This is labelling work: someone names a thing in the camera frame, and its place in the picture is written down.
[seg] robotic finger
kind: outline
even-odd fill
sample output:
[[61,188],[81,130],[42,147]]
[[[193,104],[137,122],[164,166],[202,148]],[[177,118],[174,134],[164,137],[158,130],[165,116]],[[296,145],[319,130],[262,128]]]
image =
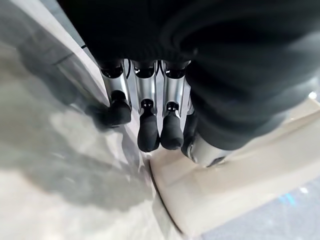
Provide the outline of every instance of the robotic finger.
[[157,125],[156,61],[133,61],[133,66],[140,115],[137,143],[141,151],[148,153],[156,150],[160,144]]

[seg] black fabric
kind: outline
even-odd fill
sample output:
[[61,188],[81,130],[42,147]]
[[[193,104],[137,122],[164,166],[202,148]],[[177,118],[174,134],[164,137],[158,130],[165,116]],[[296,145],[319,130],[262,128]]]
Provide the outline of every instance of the black fabric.
[[191,60],[197,130],[216,147],[273,130],[315,85],[319,0],[59,2],[100,65]]

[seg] black sleeve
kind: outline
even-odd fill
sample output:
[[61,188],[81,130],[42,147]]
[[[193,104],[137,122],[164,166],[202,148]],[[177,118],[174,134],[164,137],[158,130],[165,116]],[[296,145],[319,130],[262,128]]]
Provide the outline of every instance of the black sleeve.
[[193,59],[187,69],[197,130],[234,150],[275,129],[317,85],[320,1],[191,3],[162,42]]

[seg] gray floor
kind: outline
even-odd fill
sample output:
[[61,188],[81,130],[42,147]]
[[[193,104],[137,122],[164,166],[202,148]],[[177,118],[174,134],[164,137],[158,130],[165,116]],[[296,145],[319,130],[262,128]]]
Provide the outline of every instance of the gray floor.
[[[84,45],[59,5],[54,0],[41,1],[76,42],[80,46]],[[92,57],[87,48],[84,50]],[[320,178],[204,234],[202,238],[204,240],[320,240]]]

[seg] beige panel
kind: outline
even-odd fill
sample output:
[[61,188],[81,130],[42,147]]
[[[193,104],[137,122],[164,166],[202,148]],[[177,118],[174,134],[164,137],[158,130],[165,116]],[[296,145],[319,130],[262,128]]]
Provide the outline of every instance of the beige panel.
[[200,168],[176,151],[158,154],[151,169],[177,226],[197,236],[319,176],[319,143],[320,107],[308,99],[222,164]]

